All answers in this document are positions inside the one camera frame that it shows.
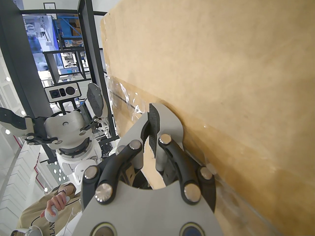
human hand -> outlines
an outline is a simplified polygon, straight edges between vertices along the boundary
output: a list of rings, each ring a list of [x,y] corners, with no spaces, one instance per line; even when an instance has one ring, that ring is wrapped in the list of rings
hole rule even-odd
[[[47,201],[47,207],[45,210],[47,210],[51,216],[56,216],[56,214],[53,212],[53,210],[51,209],[51,207],[53,205],[55,205],[55,207],[57,208],[58,211],[61,211],[64,209],[67,200],[65,198],[65,193],[64,191],[60,192],[59,194],[57,194],[56,196],[52,197],[52,199]],[[40,217],[43,218],[45,216],[45,210],[42,211]]]

metal bolt head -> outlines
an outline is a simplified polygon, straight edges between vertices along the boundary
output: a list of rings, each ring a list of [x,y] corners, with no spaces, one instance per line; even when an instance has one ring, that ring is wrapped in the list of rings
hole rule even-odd
[[[198,202],[201,198],[200,188],[196,184],[192,183],[185,185],[184,194],[186,198],[193,203]]]
[[[129,147],[133,150],[139,149],[141,147],[141,142],[137,139],[134,139],[129,143]]]
[[[170,144],[172,141],[172,138],[168,134],[162,134],[161,137],[159,138],[160,142],[167,145]]]
[[[92,179],[96,176],[96,174],[97,174],[97,167],[89,166],[84,172],[84,177],[86,179]]]
[[[113,194],[113,188],[110,184],[103,183],[95,191],[96,200],[101,203],[107,201]]]
[[[116,155],[121,153],[121,151],[125,148],[125,145],[120,145],[118,148],[116,148]]]
[[[200,169],[200,174],[202,175],[202,177],[206,180],[210,180],[212,178],[212,173],[210,172],[210,170],[203,166],[201,169]]]

gray metal plate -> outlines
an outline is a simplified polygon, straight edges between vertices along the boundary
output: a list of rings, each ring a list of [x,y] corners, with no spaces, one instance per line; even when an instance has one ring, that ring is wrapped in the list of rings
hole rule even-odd
[[[141,190],[119,182],[115,200],[109,205],[100,205],[95,198],[90,201],[72,235],[90,235],[102,222],[111,223],[118,236],[179,235],[187,222],[199,224],[207,236],[223,236],[204,198],[195,206],[186,204],[178,181],[159,190]]]

white robot body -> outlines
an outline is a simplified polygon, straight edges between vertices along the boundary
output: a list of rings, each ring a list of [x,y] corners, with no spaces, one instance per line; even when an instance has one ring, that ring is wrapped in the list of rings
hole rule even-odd
[[[91,139],[88,147],[82,153],[74,156],[66,155],[60,149],[56,150],[58,163],[66,175],[75,172],[76,182],[80,184],[83,173],[90,165],[101,162],[102,151],[96,139]]]

camera lens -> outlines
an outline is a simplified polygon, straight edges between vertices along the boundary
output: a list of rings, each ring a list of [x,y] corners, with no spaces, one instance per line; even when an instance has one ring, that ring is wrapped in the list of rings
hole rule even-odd
[[[65,92],[69,95],[73,95],[76,91],[74,90],[72,86],[69,86],[65,89]]]
[[[52,99],[60,97],[60,93],[59,93],[58,90],[51,90],[49,92],[50,92],[50,95],[51,95]]]

